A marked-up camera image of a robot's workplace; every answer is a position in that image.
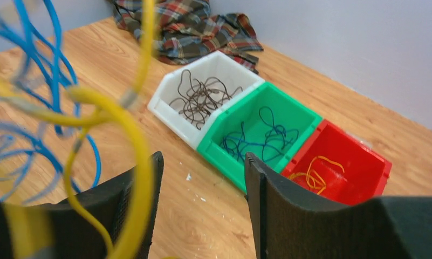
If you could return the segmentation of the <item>red plastic bin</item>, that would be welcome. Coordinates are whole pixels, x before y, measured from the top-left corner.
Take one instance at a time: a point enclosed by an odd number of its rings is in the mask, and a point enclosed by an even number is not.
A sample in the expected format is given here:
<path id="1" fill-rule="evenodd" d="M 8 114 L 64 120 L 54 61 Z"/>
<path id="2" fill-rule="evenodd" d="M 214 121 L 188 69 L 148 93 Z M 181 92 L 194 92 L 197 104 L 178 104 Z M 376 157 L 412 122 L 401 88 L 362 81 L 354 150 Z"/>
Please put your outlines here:
<path id="1" fill-rule="evenodd" d="M 382 195 L 392 163 L 343 129 L 323 120 L 281 175 L 346 205 Z"/>

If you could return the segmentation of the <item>plaid flannel shirt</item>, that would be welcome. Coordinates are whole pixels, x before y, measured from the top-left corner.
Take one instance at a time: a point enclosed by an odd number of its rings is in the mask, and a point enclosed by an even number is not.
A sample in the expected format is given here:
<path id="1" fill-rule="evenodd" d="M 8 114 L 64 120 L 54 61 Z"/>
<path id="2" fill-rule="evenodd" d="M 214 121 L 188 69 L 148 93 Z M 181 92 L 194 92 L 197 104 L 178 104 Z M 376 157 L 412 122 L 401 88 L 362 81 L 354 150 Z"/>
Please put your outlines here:
<path id="1" fill-rule="evenodd" d="M 220 51 L 257 73 L 263 51 L 256 32 L 244 13 L 213 15 L 209 1 L 156 1 L 157 59 L 170 65 L 187 65 Z"/>

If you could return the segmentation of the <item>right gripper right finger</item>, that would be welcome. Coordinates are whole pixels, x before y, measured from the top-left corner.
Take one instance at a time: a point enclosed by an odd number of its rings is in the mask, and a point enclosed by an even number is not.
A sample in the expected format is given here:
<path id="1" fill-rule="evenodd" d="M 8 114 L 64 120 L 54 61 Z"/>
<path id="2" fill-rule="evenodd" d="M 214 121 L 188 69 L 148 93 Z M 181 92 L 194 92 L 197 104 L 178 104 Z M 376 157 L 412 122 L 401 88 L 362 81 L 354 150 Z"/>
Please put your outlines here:
<path id="1" fill-rule="evenodd" d="M 432 197 L 381 196 L 347 206 L 245 157 L 257 258 L 432 258 Z"/>

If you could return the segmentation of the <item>white plastic bin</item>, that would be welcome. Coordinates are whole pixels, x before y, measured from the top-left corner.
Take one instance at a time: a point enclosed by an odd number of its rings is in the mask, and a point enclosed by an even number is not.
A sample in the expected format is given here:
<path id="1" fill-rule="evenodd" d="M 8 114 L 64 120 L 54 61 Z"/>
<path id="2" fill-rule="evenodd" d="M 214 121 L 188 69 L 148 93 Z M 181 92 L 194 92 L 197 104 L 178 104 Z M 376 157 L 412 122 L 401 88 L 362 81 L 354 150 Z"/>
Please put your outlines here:
<path id="1" fill-rule="evenodd" d="M 265 80 L 220 51 L 164 76 L 148 109 L 192 149 L 217 117 Z"/>

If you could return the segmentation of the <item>cable ball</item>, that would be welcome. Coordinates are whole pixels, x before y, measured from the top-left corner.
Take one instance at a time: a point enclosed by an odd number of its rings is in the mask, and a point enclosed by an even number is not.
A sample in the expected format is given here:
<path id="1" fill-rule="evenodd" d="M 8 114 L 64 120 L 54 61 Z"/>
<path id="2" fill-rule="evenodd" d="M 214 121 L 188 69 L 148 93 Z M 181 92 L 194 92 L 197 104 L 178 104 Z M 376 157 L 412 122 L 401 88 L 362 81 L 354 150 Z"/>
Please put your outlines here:
<path id="1" fill-rule="evenodd" d="M 24 51 L 22 67 L 0 76 L 0 101 L 39 121 L 36 133 L 0 121 L 0 162 L 24 156 L 0 198 L 0 258 L 147 258 L 155 223 L 163 156 L 147 147 L 129 107 L 136 101 L 152 59 L 155 3 L 143 2 L 143 62 L 118 101 L 82 87 L 61 51 L 63 33 L 51 1 L 45 1 L 54 28 L 50 43 L 31 23 L 39 1 L 13 1 L 0 8 L 0 36 Z M 82 192 L 72 178 L 73 162 L 89 130 L 106 122 L 124 129 L 136 165 Z"/>

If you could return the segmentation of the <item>green plastic bin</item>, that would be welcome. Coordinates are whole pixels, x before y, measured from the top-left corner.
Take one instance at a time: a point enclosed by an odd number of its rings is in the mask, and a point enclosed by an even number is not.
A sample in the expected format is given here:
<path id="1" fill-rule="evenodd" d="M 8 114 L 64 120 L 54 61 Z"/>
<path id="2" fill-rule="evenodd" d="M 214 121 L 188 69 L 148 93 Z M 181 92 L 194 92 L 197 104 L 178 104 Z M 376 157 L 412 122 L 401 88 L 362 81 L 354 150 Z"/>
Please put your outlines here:
<path id="1" fill-rule="evenodd" d="M 245 193 L 246 153 L 280 173 L 322 119 L 265 82 L 217 117 L 197 152 Z"/>

